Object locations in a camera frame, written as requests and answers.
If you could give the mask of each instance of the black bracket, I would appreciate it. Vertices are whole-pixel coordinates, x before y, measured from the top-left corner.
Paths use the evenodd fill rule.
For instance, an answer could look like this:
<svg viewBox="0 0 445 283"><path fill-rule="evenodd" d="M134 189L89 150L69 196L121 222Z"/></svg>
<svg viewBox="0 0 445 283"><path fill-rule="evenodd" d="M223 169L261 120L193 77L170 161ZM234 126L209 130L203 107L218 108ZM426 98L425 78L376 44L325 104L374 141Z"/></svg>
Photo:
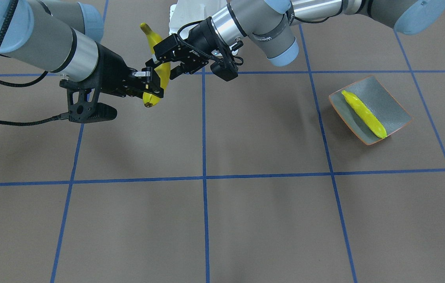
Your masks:
<svg viewBox="0 0 445 283"><path fill-rule="evenodd" d="M132 72L126 80L127 92L135 90L142 92L135 95L142 98L143 92L150 93L158 98L163 98L165 90L161 88L161 78L153 67L142 68L142 72Z"/></svg>
<svg viewBox="0 0 445 283"><path fill-rule="evenodd" d="M213 50L219 50L222 59L212 56L215 60L210 66L212 72L225 81L238 77L238 66L233 60L230 47L219 38L211 22L212 18L209 17L196 25L189 31L186 40L175 33L165 38L154 46L156 60L150 59L145 63L146 66L156 68L162 63L180 61L180 65L170 73L170 79L175 79L181 74L194 74L208 64L210 58L200 54L200 51L212 56ZM239 41L234 50L242 45L242 41Z"/></svg>
<svg viewBox="0 0 445 283"><path fill-rule="evenodd" d="M99 46L99 55L102 54L102 46ZM98 102L102 89L102 74L104 70L104 60L99 59L95 72L82 82L73 82L62 79L60 86L67 90L68 120L75 123L93 123L114 120L118 111L104 103Z"/></svg>

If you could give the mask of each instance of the grid line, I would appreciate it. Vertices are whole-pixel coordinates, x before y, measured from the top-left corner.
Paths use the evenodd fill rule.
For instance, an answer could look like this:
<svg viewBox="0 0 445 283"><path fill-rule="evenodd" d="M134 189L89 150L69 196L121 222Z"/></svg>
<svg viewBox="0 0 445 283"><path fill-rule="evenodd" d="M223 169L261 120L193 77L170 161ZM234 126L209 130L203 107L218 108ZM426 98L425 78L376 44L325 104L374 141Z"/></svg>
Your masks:
<svg viewBox="0 0 445 283"><path fill-rule="evenodd" d="M356 175L384 175L384 174L416 174L416 173L438 173L445 172L445 168L428 169L407 169L407 170L374 170L374 171L341 171L333 172L335 176L356 176ZM221 179L266 179L266 178L287 178L287 177L321 177L330 176L331 172L312 173L283 173L283 174L244 174L244 175L207 175L207 180ZM171 182L203 180L203 176L186 177L153 177L153 178L130 178L130 179L93 179L74 180L73 184L107 184L107 183L140 183L140 182ZM2 182L0 187L8 186L39 186L39 185L68 185L70 180L61 181L34 181L34 182Z"/></svg>
<svg viewBox="0 0 445 283"><path fill-rule="evenodd" d="M109 6L109 0L105 1L105 6L104 6L104 13L102 16L102 21L105 25L105 19L107 17L107 7ZM67 221L67 214L68 214L68 207L70 204L70 197L72 195L72 188L74 185L74 179L75 179L75 171L77 169L77 160L79 159L79 149L81 148L81 141L83 140L83 132L85 130L85 125L81 124L81 127L79 128L79 136L77 137L77 145L75 147L75 153L74 153L74 165L72 168L72 172L70 173L70 182L68 185L68 190L67 190L67 197L66 197L66 204L64 207L64 214L62 216L62 221L61 221L61 226L60 226L60 234L59 234L59 239L57 242L57 250L55 252L55 258L53 260L53 270L51 272L51 279L50 279L50 283L54 283L55 282L55 277L57 276L57 268L58 268L58 263L59 263L59 257L60 257L60 252L61 252L61 246L62 246L62 241L64 239L64 232L65 232L65 224Z"/></svg>
<svg viewBox="0 0 445 283"><path fill-rule="evenodd" d="M345 217L343 216L343 208L341 207L340 196L338 194L338 185L336 184L336 177L334 175L333 164L331 161L331 155L329 153L329 146L327 144L327 138L325 137L324 123L322 122L322 113L320 111L320 106L318 104L318 97L316 95L314 76L312 74L312 67L310 66L308 49L307 49L307 44L305 41L305 34L303 33L303 28L301 27L301 25L300 25L300 34L301 34L301 41L303 42L303 50L305 51L305 57L306 57L307 68L308 68L308 72L309 72L310 83L312 84L312 92L313 92L313 96L314 96L314 100L315 100L315 107L316 107L316 111L318 113L318 123L320 124L322 140L324 142L325 155L327 158L327 163L329 165L329 173L331 176L331 182L333 184L334 196L336 197L336 204L338 206L338 213L340 216L341 228L343 230L343 237L345 239L345 246L347 249L348 261L350 263L350 269L352 271L353 282L357 283L357 273L355 271L355 265L353 263L352 249L350 248L350 240L348 239L348 232L346 229Z"/></svg>
<svg viewBox="0 0 445 283"><path fill-rule="evenodd" d="M428 72L432 72L432 73L445 73L445 70L413 70L414 73L420 72L420 73L428 73Z"/></svg>
<svg viewBox="0 0 445 283"><path fill-rule="evenodd" d="M401 39L399 38L399 34L397 34L396 31L394 31L394 34L395 34L395 38L397 39L397 42L399 43L399 46L401 47L401 51L404 55L404 59L406 60L406 64L408 65L408 68L410 69L411 76L413 77L413 81L415 82L415 86L418 90L418 94L420 95L420 99L422 100L423 107L425 108L425 112L427 113L427 116L429 117L430 124L432 126L432 129L434 130L436 138L438 139L439 146L441 147L441 150L443 152L444 159L445 159L445 148L444 148L444 144L442 143L441 137L439 135L438 128L436 127L436 125L434 123L434 119L432 118L432 115L429 111L429 107L427 106L427 103L423 96L422 89L420 88L420 85L418 84L418 80L416 79L415 72L413 71L413 68L411 68L411 63L408 59L408 56L406 55L406 50L404 50L404 46L401 42Z"/></svg>
<svg viewBox="0 0 445 283"><path fill-rule="evenodd" d="M203 222L205 228L205 281L210 283L210 246L208 238L208 197L207 197L207 140L206 140L206 104L205 104L205 67L201 75L201 112L202 112L202 163L203 163Z"/></svg>

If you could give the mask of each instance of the gray floor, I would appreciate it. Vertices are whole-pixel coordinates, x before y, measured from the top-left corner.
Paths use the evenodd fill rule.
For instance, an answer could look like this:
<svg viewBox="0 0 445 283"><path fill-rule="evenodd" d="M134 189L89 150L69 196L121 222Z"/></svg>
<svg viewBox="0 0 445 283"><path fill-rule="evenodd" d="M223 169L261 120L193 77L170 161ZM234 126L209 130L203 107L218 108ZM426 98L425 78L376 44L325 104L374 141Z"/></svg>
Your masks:
<svg viewBox="0 0 445 283"><path fill-rule="evenodd" d="M174 0L86 2L141 68L138 24L165 36ZM416 36L363 16L294 33L285 68L246 41L229 83L185 75L151 109L102 96L111 122L0 126L0 282L445 282L445 13ZM2 79L39 72L0 59ZM367 75L414 117L371 147L328 100ZM0 86L0 118L64 112L57 83Z"/></svg>

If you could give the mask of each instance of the blue tape line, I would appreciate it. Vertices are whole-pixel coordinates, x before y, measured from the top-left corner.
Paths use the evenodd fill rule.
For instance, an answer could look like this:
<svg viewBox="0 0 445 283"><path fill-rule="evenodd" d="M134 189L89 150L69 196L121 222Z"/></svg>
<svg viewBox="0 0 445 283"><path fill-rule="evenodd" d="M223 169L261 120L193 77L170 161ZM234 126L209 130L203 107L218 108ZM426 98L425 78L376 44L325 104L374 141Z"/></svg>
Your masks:
<svg viewBox="0 0 445 283"><path fill-rule="evenodd" d="M0 183L0 187L68 185L69 183L70 181L11 182L11 183Z"/></svg>
<svg viewBox="0 0 445 283"><path fill-rule="evenodd" d="M102 14L102 20L104 21L105 24L105 20L107 18L107 8L109 7L109 0L105 1L105 6L104 6L104 14Z"/></svg>
<svg viewBox="0 0 445 283"><path fill-rule="evenodd" d="M379 174L414 174L414 173L434 173L445 172L445 168L433 169L409 169L409 170L380 170L380 171L348 171L333 172L335 176L354 175L379 175ZM318 173L284 173L284 174L249 174L249 175L213 175L206 176L207 180L221 179L266 179L266 178L287 178L287 177L318 177L330 176L330 172ZM134 179L99 179L99 180L74 180L73 184L106 184L106 183L139 183L139 182L170 182L203 180L203 176L187 177L158 177L158 178L134 178ZM38 182L10 182L0 183L0 187L7 186L39 186L39 185L68 185L70 181L38 181Z"/></svg>
<svg viewBox="0 0 445 283"><path fill-rule="evenodd" d="M407 74L409 70L318 70L311 71L312 74L364 74L364 73L372 73L372 74Z"/></svg>
<svg viewBox="0 0 445 283"><path fill-rule="evenodd" d="M397 34L396 31L394 31L394 34L395 34L395 38L397 38L397 42L399 43L399 46L401 47L401 51L404 55L404 59L406 60L406 64L408 65L408 68L410 69L411 76L413 77L413 81L415 82L415 86L418 90L418 94L420 95L420 99L422 100L423 107L425 108L425 112L427 113L427 116L429 117L430 124L432 126L432 129L434 129L434 133L436 135L436 138L438 139L439 146L441 147L441 150L443 152L444 159L445 159L445 148L442 143L441 137L439 136L439 131L436 128L436 125L434 123L432 115L430 114L429 107L427 106L427 103L425 102L425 98L423 96L422 90L420 89L420 85L418 84L418 80L416 79L413 68L411 68L411 63L409 62L408 56L406 55L406 51L404 50L404 46L401 42L401 39L399 38L399 35Z"/></svg>
<svg viewBox="0 0 445 283"><path fill-rule="evenodd" d="M59 240L57 242L57 251L55 252L55 259L53 261L53 270L51 271L51 280L50 283L55 282L55 277L57 276L57 267L59 265L59 258L60 258L60 251L62 247L62 240L64 239L64 231L65 231L65 224L67 221L67 213L68 213L68 207L70 204L70 196L72 194L72 187L74 184L74 177L75 177L75 169L77 168L77 160L79 159L79 149L81 148L81 140L83 139L83 131L85 129L85 125L81 124L81 127L79 128L79 137L77 138L77 146L75 147L75 153L74 153L74 164L72 167L72 172L70 174L70 181L68 185L67 190L67 197L66 197L66 204L64 207L64 215L62 216L62 222L60 225L60 233L59 233Z"/></svg>
<svg viewBox="0 0 445 283"><path fill-rule="evenodd" d="M102 179L102 180L75 180L75 184L107 184L107 183L141 183L141 182L169 182L202 180L202 176L190 177L158 177L158 178L134 178L134 179Z"/></svg>
<svg viewBox="0 0 445 283"><path fill-rule="evenodd" d="M290 173L290 174L255 174L255 175L221 175L221 176L207 176L208 180L221 179L257 179L257 178L286 178L286 177L316 177L316 176L330 176L329 172L320 173Z"/></svg>
<svg viewBox="0 0 445 283"><path fill-rule="evenodd" d="M445 70L413 70L412 72L420 72L420 73L428 73L428 72L431 72L431 73L439 73L439 74L441 74L441 73L445 73Z"/></svg>
<svg viewBox="0 0 445 283"><path fill-rule="evenodd" d="M205 226L205 281L210 283L210 247L208 238L208 199L207 199L207 140L206 140L206 104L205 104L205 67L201 75L201 109L202 109L202 158L203 158L203 219Z"/></svg>
<svg viewBox="0 0 445 283"><path fill-rule="evenodd" d="M280 74L308 74L307 71L242 71L239 75L280 75Z"/></svg>
<svg viewBox="0 0 445 283"><path fill-rule="evenodd" d="M340 197L339 197L339 193L338 193L338 185L336 184L336 178L334 176L333 165L331 162L331 155L329 154L327 138L325 137L324 123L322 122L322 115L321 115L321 111L320 111L320 106L318 104L318 97L316 95L314 77L312 74L312 68L310 66L307 44L305 41L305 36L303 34L303 28L301 27L301 25L299 25L299 27L300 27L301 40L303 41L303 49L305 51L305 57L306 57L306 61L307 61L310 83L312 84L312 91L313 91L314 100L315 100L315 108L318 113L318 123L320 124L320 129L322 132L322 140L324 142L325 155L327 157L327 163L329 165L329 173L331 176L331 181L333 183L334 195L336 197L336 204L338 206L338 213L339 213L340 221L341 221L341 228L343 229L343 237L345 238L345 245L346 245L346 249L347 249L348 260L350 262L350 269L352 270L352 278L353 278L354 283L357 283L357 274L355 272L355 265L353 263L352 249L350 248L350 241L348 240L348 233L347 233L346 224L345 224L345 217L343 216L343 209L341 208L341 201L340 201Z"/></svg>
<svg viewBox="0 0 445 283"><path fill-rule="evenodd" d="M410 169L410 170L381 170L381 171L334 172L334 175L336 175L336 176L350 176L350 175L411 174L411 173L432 173L432 172L445 172L445 168L437 168L437 169Z"/></svg>

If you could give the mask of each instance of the yellow banana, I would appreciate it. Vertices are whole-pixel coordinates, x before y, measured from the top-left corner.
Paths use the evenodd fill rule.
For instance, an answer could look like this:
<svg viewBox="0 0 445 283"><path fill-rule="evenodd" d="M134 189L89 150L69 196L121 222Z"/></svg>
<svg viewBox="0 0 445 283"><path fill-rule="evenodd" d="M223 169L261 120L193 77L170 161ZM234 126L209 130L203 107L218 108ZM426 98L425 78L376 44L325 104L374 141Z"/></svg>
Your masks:
<svg viewBox="0 0 445 283"><path fill-rule="evenodd" d="M149 49L151 50L151 54L154 54L153 46L160 43L160 41L162 41L163 39L159 34L152 31L149 25L147 25L146 23L141 23L140 29L142 30L142 32L144 32L144 34L147 37L147 43L149 43ZM163 88L163 90L166 90L168 82L170 80L170 63L163 63L158 67L156 67L154 70L158 73L158 76L161 79L160 83L161 88ZM155 95L145 92L144 95L142 96L142 100L144 101L145 107L153 107L158 102L160 102L161 98L158 98Z"/></svg>
<svg viewBox="0 0 445 283"><path fill-rule="evenodd" d="M345 90L341 91L341 94L345 97L345 101L352 107L357 115L364 121L364 123L370 128L370 130L379 138L386 138L385 127L371 112L371 110L362 102L357 95Z"/></svg>

